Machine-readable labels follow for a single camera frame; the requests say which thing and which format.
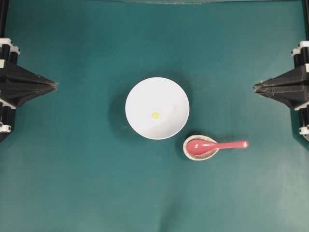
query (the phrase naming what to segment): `pink spoon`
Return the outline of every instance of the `pink spoon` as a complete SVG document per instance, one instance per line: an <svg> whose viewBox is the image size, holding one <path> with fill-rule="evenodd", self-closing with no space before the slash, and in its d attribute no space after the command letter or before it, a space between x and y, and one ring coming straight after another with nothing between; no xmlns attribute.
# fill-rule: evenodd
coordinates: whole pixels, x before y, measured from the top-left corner
<svg viewBox="0 0 309 232"><path fill-rule="evenodd" d="M238 141L231 143L211 143L205 140L194 139L188 142L186 148L187 151L195 156L205 154L206 152L212 151L214 149L227 149L227 148L247 148L249 147L248 141Z"/></svg>

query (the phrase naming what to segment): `bowl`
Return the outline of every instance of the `bowl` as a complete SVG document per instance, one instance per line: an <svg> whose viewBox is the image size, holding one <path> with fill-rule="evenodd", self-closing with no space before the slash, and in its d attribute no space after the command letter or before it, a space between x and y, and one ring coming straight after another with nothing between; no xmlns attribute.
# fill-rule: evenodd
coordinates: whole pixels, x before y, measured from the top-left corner
<svg viewBox="0 0 309 232"><path fill-rule="evenodd" d="M145 79L135 85L126 99L130 126L148 139L167 139L186 124L190 112L184 90L163 77Z"/></svg>
<svg viewBox="0 0 309 232"><path fill-rule="evenodd" d="M208 141L208 142L211 142L211 143L217 143L216 141L214 141L212 138L210 137L207 137L205 135L199 135L199 134L196 134L196 135L192 135L190 137L188 137L184 143L183 143L183 152L185 153L185 155L191 159L191 160L194 160L194 161L202 161L202 160L207 160L211 157L213 157L218 151L219 149L214 149L212 151L209 151L209 152L206 152L202 155L192 155L190 154L188 151L187 151L187 144L188 142L192 141L192 140L195 140L195 139L200 139L200 140L205 140L205 141Z"/></svg>

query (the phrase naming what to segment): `spoon handle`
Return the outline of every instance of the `spoon handle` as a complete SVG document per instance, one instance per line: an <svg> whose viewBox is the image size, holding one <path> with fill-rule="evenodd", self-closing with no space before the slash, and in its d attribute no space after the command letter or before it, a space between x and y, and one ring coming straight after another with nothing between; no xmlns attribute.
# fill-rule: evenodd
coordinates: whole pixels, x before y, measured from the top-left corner
<svg viewBox="0 0 309 232"><path fill-rule="evenodd" d="M217 144L216 147L219 149L247 148L249 147L249 142L248 141L238 141L238 142L222 143L222 144Z"/></svg>

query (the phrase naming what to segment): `bowl rim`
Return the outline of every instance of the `bowl rim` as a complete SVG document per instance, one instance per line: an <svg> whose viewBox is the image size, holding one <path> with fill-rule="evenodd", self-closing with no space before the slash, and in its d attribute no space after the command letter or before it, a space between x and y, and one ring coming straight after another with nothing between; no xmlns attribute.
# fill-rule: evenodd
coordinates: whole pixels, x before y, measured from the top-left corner
<svg viewBox="0 0 309 232"><path fill-rule="evenodd" d="M149 136L142 135L142 134L140 134L139 132L137 132L137 131L134 129L134 127L131 125L129 119L127 118L127 114L126 114L126 109L127 109L126 106L127 106L127 104L126 104L126 103L127 103L127 100L128 100L128 98L129 98L129 96L130 96L132 90L133 90L138 84L140 84L141 82L143 82L143 81L148 81L149 79L165 79L165 80L169 80L169 81L174 82L174 83L175 83L176 85L178 85L178 87L184 92L184 95L185 95L186 100L187 100L187 102L188 102L188 114L186 115L186 120L185 120L185 122L182 124L181 127L179 127L179 129L178 129L175 133L173 133L173 134L171 134L171 135L169 135L169 136L165 136L165 137L161 137L161 138L152 138L152 137L149 137ZM189 115L190 115L190 102L189 102L189 99L188 99L188 96L187 96L186 92L184 91L184 89L183 89L177 82L175 82L175 81L173 81L173 80L171 80L171 79L165 78L165 77L149 77L149 78L146 78L146 79L143 79L143 80L139 81L137 84L135 84L135 85L133 86L133 88L132 88L132 89L130 90L130 92L128 93L128 95L127 95L127 97L126 97L126 103L125 103L125 114L126 114L126 120L128 121L130 127L131 127L137 134L139 134L140 136L142 136L142 137L144 137L144 138L147 138L147 139L152 139L152 140L162 140L162 139L168 139L168 138L170 138L170 137L173 137L174 135L176 135L177 133L179 133L179 132L184 128L184 126L186 125L186 123L187 123L187 121L188 121L188 119L189 119Z"/></svg>
<svg viewBox="0 0 309 232"><path fill-rule="evenodd" d="M195 135L191 135L189 136L183 143L183 152L184 154L191 160L194 160L194 161L202 161L202 160L208 160L209 158L213 157L218 151L219 149L214 149L214 150L211 150L209 152L206 152L202 155L199 155L199 156L195 156L195 155L192 155L190 154L188 151L187 151L187 143L190 142L191 140L194 140L194 139L201 139L201 140L205 140L205 141L208 141L208 142L212 142L212 143L217 143L216 141L214 141L212 138L210 137L207 137L205 135L200 135L200 134L195 134Z"/></svg>

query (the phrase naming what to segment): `white bowl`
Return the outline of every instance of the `white bowl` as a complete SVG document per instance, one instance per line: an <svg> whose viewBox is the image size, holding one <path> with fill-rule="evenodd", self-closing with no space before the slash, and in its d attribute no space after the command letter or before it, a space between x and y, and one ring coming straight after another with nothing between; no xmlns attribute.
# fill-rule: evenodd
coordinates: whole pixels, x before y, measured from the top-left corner
<svg viewBox="0 0 309 232"><path fill-rule="evenodd" d="M167 139L177 134L189 117L184 90L163 77L145 79L135 85L126 99L130 126L148 139Z"/></svg>

